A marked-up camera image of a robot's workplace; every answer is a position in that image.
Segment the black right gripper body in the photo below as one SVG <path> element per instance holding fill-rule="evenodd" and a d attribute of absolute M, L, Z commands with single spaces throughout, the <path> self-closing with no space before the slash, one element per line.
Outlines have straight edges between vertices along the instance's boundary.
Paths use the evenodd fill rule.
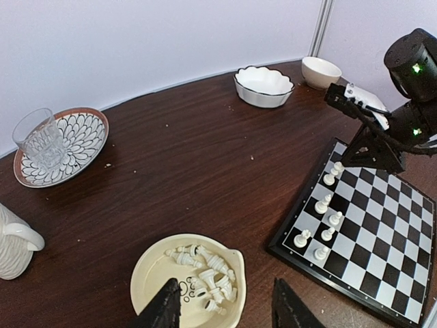
<path fill-rule="evenodd" d="M 382 138 L 389 129 L 390 112 L 375 94 L 351 83 L 332 83 L 324 100 L 350 118 L 357 119 L 358 114 L 363 115 L 377 129 L 374 132 L 362 123 L 341 155 L 343 166 L 380 169 L 389 174 L 400 174 L 406 170 L 405 154 Z"/>

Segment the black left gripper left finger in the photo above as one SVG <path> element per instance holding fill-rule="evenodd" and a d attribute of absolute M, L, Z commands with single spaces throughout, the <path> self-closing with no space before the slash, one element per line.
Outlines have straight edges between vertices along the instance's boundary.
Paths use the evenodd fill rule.
<path fill-rule="evenodd" d="M 180 294 L 178 280 L 170 278 L 127 327 L 179 327 Z"/>

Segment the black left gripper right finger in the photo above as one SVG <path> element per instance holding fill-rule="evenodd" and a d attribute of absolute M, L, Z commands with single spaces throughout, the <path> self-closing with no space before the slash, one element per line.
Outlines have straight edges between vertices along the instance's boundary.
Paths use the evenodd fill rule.
<path fill-rule="evenodd" d="M 274 279 L 271 308 L 272 327 L 325 328 L 282 278 Z"/>

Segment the white chess piece tall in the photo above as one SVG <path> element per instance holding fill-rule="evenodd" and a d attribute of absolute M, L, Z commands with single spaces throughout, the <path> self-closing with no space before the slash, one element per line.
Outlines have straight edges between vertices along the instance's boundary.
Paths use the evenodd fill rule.
<path fill-rule="evenodd" d="M 343 166 L 343 164 L 337 161 L 334 163 L 333 168 L 330 170 L 330 172 L 333 176 L 338 176 L 344 171 L 344 169 L 345 167 Z"/>
<path fill-rule="evenodd" d="M 324 184 L 326 184 L 327 186 L 332 186 L 334 185 L 335 181 L 336 181 L 336 176 L 333 174 L 325 174 L 323 177 L 323 182 Z"/>

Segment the white rook corner piece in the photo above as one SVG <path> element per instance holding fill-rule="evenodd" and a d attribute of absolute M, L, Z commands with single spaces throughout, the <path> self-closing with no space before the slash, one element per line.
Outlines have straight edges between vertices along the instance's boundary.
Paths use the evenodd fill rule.
<path fill-rule="evenodd" d="M 300 234 L 294 237 L 294 245 L 297 248 L 303 248 L 307 245 L 308 239 L 311 236 L 309 230 L 303 230 Z"/>

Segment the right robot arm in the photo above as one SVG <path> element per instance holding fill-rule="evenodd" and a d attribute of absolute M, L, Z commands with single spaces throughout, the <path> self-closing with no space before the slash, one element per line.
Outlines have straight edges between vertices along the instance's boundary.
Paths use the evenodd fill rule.
<path fill-rule="evenodd" d="M 408 102 L 389 111 L 371 92 L 331 84 L 325 102 L 362 125 L 341 156 L 345 167 L 406 169 L 405 155 L 436 154 L 436 37 L 422 28 L 402 36 L 384 56 L 397 91 Z"/>

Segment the white chess pieces pile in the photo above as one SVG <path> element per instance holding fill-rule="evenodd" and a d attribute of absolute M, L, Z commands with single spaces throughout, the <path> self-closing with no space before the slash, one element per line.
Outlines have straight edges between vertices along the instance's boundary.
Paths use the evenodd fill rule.
<path fill-rule="evenodd" d="M 234 286 L 235 272 L 223 257 L 200 244 L 167 249 L 165 255 L 173 258 L 178 265 L 201 269 L 197 276 L 191 277 L 190 285 L 194 297 L 207 300 L 204 306 L 205 311 L 216 312 L 221 316 L 226 315 L 227 310 L 222 303 L 224 301 L 235 302 L 238 288 Z"/>

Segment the cream bowl with spout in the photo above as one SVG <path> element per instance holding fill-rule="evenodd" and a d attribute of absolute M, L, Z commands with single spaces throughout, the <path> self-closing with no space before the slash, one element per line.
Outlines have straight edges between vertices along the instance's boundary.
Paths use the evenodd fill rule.
<path fill-rule="evenodd" d="M 194 297 L 191 277 L 197 276 L 201 269 L 182 266 L 174 262 L 173 258 L 165 255 L 167 249 L 179 246 L 200 244 L 213 253 L 224 258 L 234 270 L 238 288 L 236 301 L 224 301 L 222 306 L 227 310 L 221 316 L 216 312 L 204 309 L 206 299 Z M 246 300 L 246 279 L 244 272 L 244 258 L 237 249 L 228 249 L 219 242 L 198 234 L 176 234 L 154 243 L 139 259 L 132 273 L 130 282 L 130 297 L 135 312 L 140 314 L 157 292 L 170 279 L 176 278 L 181 289 L 181 316 L 179 327 L 236 327 Z"/>

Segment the black and white chessboard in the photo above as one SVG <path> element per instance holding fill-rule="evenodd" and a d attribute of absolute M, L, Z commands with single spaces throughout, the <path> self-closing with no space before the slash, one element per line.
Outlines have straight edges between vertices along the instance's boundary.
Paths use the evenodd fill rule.
<path fill-rule="evenodd" d="M 323 177 L 341 160 L 346 144 L 331 139 L 268 251 L 313 280 L 341 292 L 397 327 L 420 327 L 432 277 L 436 203 L 399 176 L 379 169 L 348 167 L 334 185 Z M 314 206 L 331 194 L 328 210 Z M 321 233 L 341 211 L 330 241 Z M 297 248 L 294 237 L 311 236 Z M 317 248 L 330 249 L 318 261 Z"/>

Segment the small cream bowl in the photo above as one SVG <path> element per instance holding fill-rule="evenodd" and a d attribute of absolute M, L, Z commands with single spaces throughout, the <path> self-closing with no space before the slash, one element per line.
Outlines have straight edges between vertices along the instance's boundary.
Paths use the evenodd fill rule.
<path fill-rule="evenodd" d="M 302 58 L 301 71 L 307 85 L 317 90 L 328 89 L 342 76 L 339 67 L 319 57 Z"/>

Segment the white scalloped bowl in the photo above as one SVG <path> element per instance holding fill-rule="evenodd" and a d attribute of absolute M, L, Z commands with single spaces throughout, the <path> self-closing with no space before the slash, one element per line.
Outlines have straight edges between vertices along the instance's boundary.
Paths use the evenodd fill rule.
<path fill-rule="evenodd" d="M 234 74 L 237 95 L 249 105 L 276 109 L 285 104 L 294 91 L 291 79 L 265 66 L 248 66 Z"/>

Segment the white textured ceramic mug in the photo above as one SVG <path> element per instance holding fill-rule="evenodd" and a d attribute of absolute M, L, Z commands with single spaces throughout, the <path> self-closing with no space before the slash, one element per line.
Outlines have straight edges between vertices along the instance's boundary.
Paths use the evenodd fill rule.
<path fill-rule="evenodd" d="M 1 204 L 1 279 L 12 280 L 28 267 L 33 253 L 44 249 L 44 238 Z"/>

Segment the patterned saucer plate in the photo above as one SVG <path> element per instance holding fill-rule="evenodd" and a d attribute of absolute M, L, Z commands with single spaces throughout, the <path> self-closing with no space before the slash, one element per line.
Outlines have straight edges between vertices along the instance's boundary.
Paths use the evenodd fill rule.
<path fill-rule="evenodd" d="M 46 173 L 21 150 L 14 157 L 14 175 L 22 185 L 40 189 L 66 182 L 81 173 L 98 156 L 109 135 L 109 121 L 99 110 L 77 107 L 54 115 L 66 147 L 64 161 Z"/>

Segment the clear glass tumbler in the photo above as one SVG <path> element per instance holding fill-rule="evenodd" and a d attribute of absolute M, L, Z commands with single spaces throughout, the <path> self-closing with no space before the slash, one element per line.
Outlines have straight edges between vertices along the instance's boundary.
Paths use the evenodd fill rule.
<path fill-rule="evenodd" d="M 22 118 L 12 139 L 37 168 L 46 172 L 59 168 L 66 155 L 63 136 L 49 108 L 36 109 Z"/>

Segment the aluminium frame post right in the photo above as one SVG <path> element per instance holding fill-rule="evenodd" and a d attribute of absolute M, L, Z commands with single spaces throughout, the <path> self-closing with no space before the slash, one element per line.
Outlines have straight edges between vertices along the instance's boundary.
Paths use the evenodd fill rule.
<path fill-rule="evenodd" d="M 318 57 L 334 7 L 334 0 L 322 0 L 308 56 Z"/>

